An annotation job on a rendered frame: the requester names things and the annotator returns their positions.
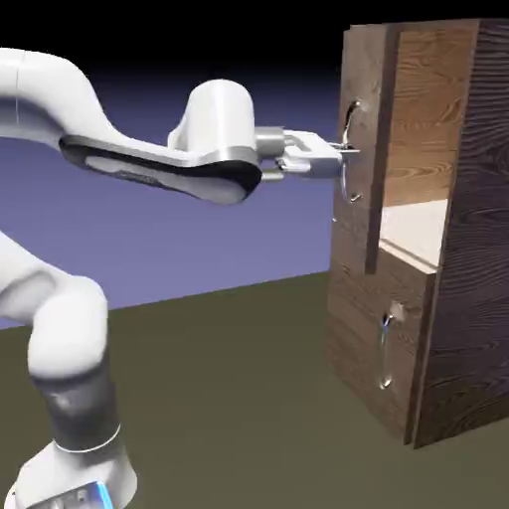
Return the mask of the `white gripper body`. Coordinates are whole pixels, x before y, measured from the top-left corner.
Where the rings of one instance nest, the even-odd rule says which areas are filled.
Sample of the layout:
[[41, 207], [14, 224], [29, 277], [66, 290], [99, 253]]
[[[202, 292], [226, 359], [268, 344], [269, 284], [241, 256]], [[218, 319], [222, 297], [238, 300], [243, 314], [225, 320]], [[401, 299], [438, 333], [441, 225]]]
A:
[[341, 154], [318, 134], [298, 130], [284, 130], [283, 133], [283, 172], [308, 179], [334, 179], [340, 176]]

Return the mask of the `wooden cabinet door with handle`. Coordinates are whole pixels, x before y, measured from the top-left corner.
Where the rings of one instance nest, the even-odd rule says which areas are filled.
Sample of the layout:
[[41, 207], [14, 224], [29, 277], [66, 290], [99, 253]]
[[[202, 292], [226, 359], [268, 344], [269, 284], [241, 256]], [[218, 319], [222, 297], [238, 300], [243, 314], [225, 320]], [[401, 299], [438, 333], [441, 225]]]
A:
[[334, 192], [332, 256], [359, 273], [376, 271], [382, 219], [391, 117], [397, 70], [399, 30], [392, 24], [353, 26], [344, 34], [339, 107], [339, 141], [350, 102], [354, 114], [350, 143], [360, 150], [347, 154], [348, 190], [360, 193], [348, 203], [341, 175]]

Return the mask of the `brown wooden cabinet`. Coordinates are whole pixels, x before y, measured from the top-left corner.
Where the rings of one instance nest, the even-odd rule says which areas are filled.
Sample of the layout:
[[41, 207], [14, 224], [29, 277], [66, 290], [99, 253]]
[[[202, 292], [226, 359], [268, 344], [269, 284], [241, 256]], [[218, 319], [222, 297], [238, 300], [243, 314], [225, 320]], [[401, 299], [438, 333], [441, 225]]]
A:
[[436, 269], [421, 448], [509, 418], [509, 19], [385, 24], [399, 46], [379, 250]]

